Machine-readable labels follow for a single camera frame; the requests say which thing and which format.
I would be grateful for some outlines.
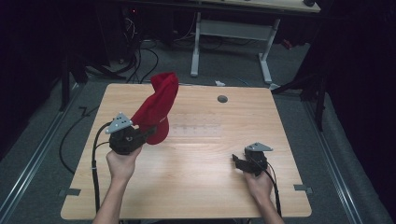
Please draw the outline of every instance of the cable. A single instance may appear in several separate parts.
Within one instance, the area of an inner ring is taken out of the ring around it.
[[[282,217],[282,211],[280,209],[279,190],[277,189],[277,183],[276,183],[276,174],[275,174],[274,168],[271,166],[271,164],[269,162],[267,162],[267,164],[270,166],[271,170],[273,171],[275,180],[271,177],[271,175],[268,173],[268,171],[264,170],[264,172],[266,174],[268,174],[268,176],[271,178],[271,181],[274,183],[276,210],[277,210],[277,213]]]
[[[127,20],[128,22],[130,22],[131,24],[129,24],[128,28],[126,28],[126,31],[128,32],[129,29],[131,28],[131,26],[134,26],[134,29],[132,30],[132,36],[131,36],[131,40],[134,40],[134,32],[136,30],[136,26],[134,25],[134,22],[131,21],[129,18],[125,18],[125,20]]]
[[[71,169],[66,162],[64,161],[64,156],[62,154],[63,151],[63,146],[64,146],[64,140],[66,139],[67,135],[70,134],[70,132],[86,117],[88,117],[93,111],[97,110],[99,106],[96,106],[94,109],[90,110],[87,114],[79,118],[74,124],[67,130],[66,134],[64,135],[64,138],[62,138],[61,144],[59,145],[59,159],[61,160],[62,165],[66,170],[68,170],[72,175],[75,173],[73,169]]]
[[[99,134],[102,132],[102,130],[107,127],[110,126],[111,122],[108,122],[106,124],[104,124],[99,131],[96,133],[95,136],[95,140],[93,141],[93,148],[92,148],[92,180],[93,180],[93,189],[95,192],[95,207],[96,207],[96,213],[99,211],[100,208],[100,191],[99,191],[99,180],[98,180],[98,173],[97,173],[97,167],[96,167],[96,158],[95,158],[95,154],[96,154],[96,149],[101,146],[102,144],[100,144],[99,146],[97,146],[97,142],[98,142],[98,138],[99,138]]]
[[[183,42],[183,41],[186,41],[186,42],[188,41],[188,43],[187,44],[180,44],[180,42]],[[188,38],[183,39],[183,40],[178,40],[178,41],[174,42],[174,44],[176,44],[178,46],[181,46],[181,47],[189,47],[189,46],[194,45],[194,43],[195,43],[194,40],[189,40]]]
[[[157,62],[155,62],[154,66],[151,68],[151,70],[149,70],[149,71],[142,77],[142,79],[140,80],[139,84],[142,84],[142,83],[143,83],[143,80],[146,78],[146,76],[148,76],[148,75],[157,67],[158,61],[160,60],[157,53],[155,53],[155,52],[152,51],[151,49],[146,49],[146,50],[150,51],[151,53],[153,53],[153,54],[155,55],[155,57],[157,58]]]
[[[224,39],[224,43],[232,44],[232,45],[238,45],[238,46],[245,46],[245,45],[248,45],[248,44],[253,44],[253,43],[258,42],[258,40],[249,39],[245,43],[237,43],[235,41],[231,41],[232,39],[235,39],[235,38],[226,38],[226,39]]]
[[[129,81],[131,81],[131,78],[134,77],[134,75],[136,75],[137,70],[140,68],[140,64],[142,62],[142,53],[140,51],[141,45],[142,45],[142,42],[140,42],[139,48],[138,48],[138,51],[137,51],[138,52],[138,56],[139,56],[137,67],[134,65],[135,66],[134,72],[128,77],[128,79],[126,80],[125,83],[129,83]]]
[[[179,39],[174,39],[174,42],[177,42],[177,41],[179,41],[179,40],[189,39],[189,38],[195,36],[195,34],[194,34],[194,35],[190,35],[190,36],[187,36],[187,35],[189,35],[189,34],[191,33],[192,27],[193,27],[194,24],[195,24],[196,16],[197,16],[197,13],[195,12],[195,13],[194,13],[194,17],[192,18],[192,23],[191,23],[191,26],[190,26],[189,31],[188,31],[183,37],[181,37],[181,38],[179,38]]]
[[[223,45],[223,38],[220,37],[220,36],[211,36],[211,38],[207,36],[206,38],[202,38],[202,40],[206,40],[209,44],[211,44],[210,42],[213,43],[214,41],[209,41],[210,39],[219,39],[218,45],[215,46],[214,48],[205,48],[205,47],[203,46],[203,44],[200,44],[200,48],[201,48],[201,49],[213,50],[213,49],[218,49],[218,48],[220,48],[220,47]]]
[[[250,87],[250,84],[248,84],[248,82],[246,82],[244,79],[242,79],[242,78],[240,78],[240,77],[236,77],[236,76],[233,76],[233,77],[235,77],[236,79],[238,79],[239,81],[245,83],[247,86]]]

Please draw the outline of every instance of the wrist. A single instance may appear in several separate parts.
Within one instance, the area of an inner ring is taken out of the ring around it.
[[[273,203],[269,197],[256,196],[254,197],[254,201],[256,201],[256,204],[261,207],[273,206]]]
[[[110,188],[111,189],[126,189],[129,180],[122,178],[111,178]]]

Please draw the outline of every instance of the black cable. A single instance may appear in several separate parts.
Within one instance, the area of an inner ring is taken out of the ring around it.
[[[141,53],[141,50],[140,50],[141,45],[142,45],[142,43],[140,42],[139,48],[138,48],[138,51],[137,51],[138,56],[139,56],[137,67],[134,69],[134,72],[128,77],[128,79],[126,80],[125,83],[129,83],[129,81],[131,81],[131,78],[136,75],[137,70],[140,68],[140,64],[142,62],[142,53]]]
[[[268,164],[268,165],[270,166],[270,168],[272,169],[273,174],[274,174],[274,179],[275,179],[275,180],[271,177],[271,175],[268,173],[268,171],[264,170],[264,172],[265,172],[266,174],[268,174],[268,176],[271,178],[271,181],[272,181],[273,184],[274,184],[274,193],[275,193],[275,201],[276,201],[276,210],[277,210],[277,213],[282,217],[282,211],[281,211],[281,209],[280,209],[279,190],[277,189],[277,183],[276,183],[276,174],[275,174],[275,171],[274,171],[273,167],[271,166],[271,164],[270,164],[269,162],[267,162],[267,164]]]
[[[63,151],[63,146],[64,146],[64,140],[66,139],[67,135],[70,134],[70,132],[86,117],[88,117],[93,111],[97,110],[99,106],[96,106],[94,109],[90,110],[87,114],[79,118],[74,124],[67,130],[66,134],[64,135],[64,138],[61,141],[61,144],[59,145],[59,159],[61,160],[62,165],[66,170],[68,170],[72,175],[75,173],[73,169],[71,169],[66,162],[64,161],[64,156],[62,154]]]
[[[237,46],[246,46],[246,45],[248,45],[248,44],[252,44],[252,43],[258,42],[258,40],[249,39],[249,40],[246,40],[245,43],[238,43],[238,42],[235,42],[235,41],[231,41],[230,39],[231,39],[231,38],[225,38],[225,39],[224,39],[224,43],[226,43],[226,44],[231,44],[231,45],[237,45]]]
[[[175,42],[173,42],[173,44],[181,46],[181,47],[190,47],[190,46],[194,45],[194,43],[195,43],[194,40],[190,40],[192,37],[194,37],[194,35],[190,36],[189,38],[175,41]],[[180,44],[179,42],[188,42],[188,44]]]
[[[197,12],[194,13],[194,17],[192,18],[192,22],[191,22],[191,26],[190,26],[189,31],[185,35],[183,35],[181,38],[174,39],[173,42],[176,43],[177,41],[189,39],[189,38],[195,36],[195,34],[194,35],[190,35],[190,36],[188,36],[188,35],[191,33],[192,28],[194,27],[194,24],[196,23],[195,22],[196,18],[197,18]]]
[[[214,42],[214,41],[210,41],[211,39],[219,39],[219,43],[218,43],[218,45],[217,46],[215,46],[214,48],[205,48],[204,47],[204,43],[200,43],[200,48],[201,49],[207,49],[207,50],[213,50],[213,49],[218,49],[218,48],[220,48],[222,45],[223,45],[223,37],[220,37],[220,36],[211,36],[211,38],[210,37],[207,37],[207,38],[202,38],[202,40],[206,40],[207,42],[209,42],[209,44],[210,44],[210,42]]]
[[[109,142],[103,142],[103,143],[97,145],[96,148],[99,148],[99,146],[102,146],[102,145],[107,144],[107,143],[109,143]]]
[[[111,122],[108,122],[104,124],[99,131],[96,133],[95,140],[93,141],[93,148],[92,148],[92,180],[93,180],[93,189],[95,192],[95,208],[96,208],[96,213],[99,211],[100,208],[100,191],[99,191],[99,180],[98,180],[98,173],[97,173],[97,167],[96,167],[96,159],[95,159],[95,154],[96,154],[96,149],[101,146],[97,146],[99,134],[102,132],[102,130],[110,126]]]
[[[136,71],[136,73],[134,75],[134,79],[132,79],[132,83],[134,83],[135,79],[137,80],[137,83],[139,83],[139,76],[137,75],[137,71]]]
[[[155,69],[155,68],[157,67],[157,65],[158,65],[158,61],[160,60],[157,53],[155,53],[155,52],[152,51],[151,49],[145,49],[145,50],[148,50],[148,51],[150,51],[151,53],[153,53],[153,54],[155,55],[155,57],[157,58],[157,61],[155,62],[154,66],[151,68],[151,70],[149,70],[149,71],[142,77],[142,79],[140,80],[139,84],[142,84],[142,83],[143,83],[143,80],[144,80],[152,71],[154,71],[154,69]]]

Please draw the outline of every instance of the black cord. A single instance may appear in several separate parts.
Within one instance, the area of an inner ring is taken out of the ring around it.
[[[231,38],[224,39],[224,43],[231,44],[231,45],[237,45],[237,46],[246,46],[246,45],[253,44],[256,42],[258,42],[258,40],[249,39],[245,43],[238,43],[238,42],[232,41]]]
[[[205,46],[204,46],[204,43],[200,43],[200,48],[201,49],[207,49],[207,50],[213,50],[213,49],[218,49],[218,48],[220,48],[222,45],[223,45],[223,40],[224,40],[224,38],[223,37],[219,37],[219,36],[211,36],[211,37],[207,37],[207,38],[202,38],[202,42],[204,42],[204,40],[205,41],[207,41],[207,42],[215,42],[215,41],[211,41],[211,39],[218,39],[219,40],[219,43],[218,43],[218,45],[217,46],[215,46],[214,48],[206,48]]]
[[[274,171],[274,168],[272,167],[272,165],[271,165],[269,162],[267,162],[267,164],[270,166],[270,168],[271,168],[271,170],[272,170],[272,172],[273,172],[273,174],[274,174],[274,178],[271,177],[271,175],[268,173],[268,171],[264,170],[264,172],[265,172],[266,174],[268,174],[268,176],[271,178],[272,182],[274,183],[274,193],[275,193],[275,201],[276,201],[276,210],[277,210],[277,213],[282,217],[282,211],[281,211],[281,209],[280,209],[279,190],[277,189],[277,183],[276,183],[276,174],[275,174],[275,171]]]
[[[190,36],[189,38],[174,41],[173,44],[181,46],[181,47],[190,47],[190,46],[194,45],[194,43],[195,43],[194,40],[191,40],[191,38],[193,38],[193,37],[194,37],[194,35]]]
[[[64,161],[64,156],[62,154],[63,151],[63,147],[64,147],[64,140],[66,139],[67,135],[70,134],[70,132],[86,117],[88,117],[93,111],[97,110],[99,108],[99,106],[96,106],[94,109],[90,110],[87,114],[85,114],[84,116],[82,116],[81,118],[79,118],[76,122],[74,122],[74,124],[67,130],[66,134],[64,135],[64,138],[62,138],[61,144],[59,145],[59,159],[61,160],[62,165],[64,166],[64,168],[66,168],[66,170],[68,170],[72,175],[75,173],[75,171],[70,168],[70,166],[68,166],[66,164],[66,162]]]
[[[102,145],[107,144],[107,143],[109,143],[109,142],[103,142],[103,143],[97,145],[96,148],[99,148],[99,146],[102,146]]]
[[[137,53],[138,53],[138,56],[139,56],[137,67],[134,69],[134,72],[128,77],[128,79],[126,80],[126,83],[131,81],[131,78],[136,75],[137,70],[140,68],[140,64],[142,62],[142,53],[141,53],[141,50],[140,50],[141,46],[142,46],[142,42],[140,42],[139,48],[137,49]]]
[[[96,213],[99,211],[100,208],[100,191],[99,191],[99,180],[98,180],[98,173],[97,173],[97,167],[96,167],[96,159],[95,159],[95,154],[96,154],[96,149],[101,146],[97,146],[98,143],[98,138],[99,134],[102,132],[102,130],[110,126],[111,122],[108,122],[104,124],[99,131],[96,133],[95,140],[93,141],[93,148],[92,148],[92,180],[93,180],[93,189],[95,191],[95,207],[96,207]]]
[[[139,84],[142,84],[142,83],[143,83],[143,80],[144,80],[152,71],[154,71],[154,69],[155,69],[155,68],[157,67],[157,65],[158,65],[158,61],[160,60],[157,53],[155,53],[155,52],[152,51],[151,49],[145,49],[145,50],[148,50],[148,51],[150,51],[151,53],[153,53],[154,56],[156,57],[157,61],[155,62],[154,66],[151,68],[151,70],[149,70],[149,71],[142,77],[142,79],[140,80]]]

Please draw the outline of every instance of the white desk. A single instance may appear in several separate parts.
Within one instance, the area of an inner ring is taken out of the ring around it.
[[[302,0],[199,0],[198,3],[217,3],[217,4],[229,4],[237,5],[241,7],[265,7],[277,10],[292,10],[300,12],[320,12],[320,8],[317,4],[312,7],[306,6]],[[259,54],[259,60],[262,67],[262,75],[264,81],[268,84],[272,83],[271,74],[268,69],[267,57],[270,48],[274,42],[276,31],[280,19],[276,19],[273,25],[253,25],[238,22],[227,22],[227,21],[212,21],[212,20],[201,20],[201,13],[197,13],[196,29],[195,29],[195,45],[192,53],[191,62],[191,76],[197,77],[199,70],[199,42],[201,35],[217,35],[224,37],[235,37],[266,41],[263,52]]]

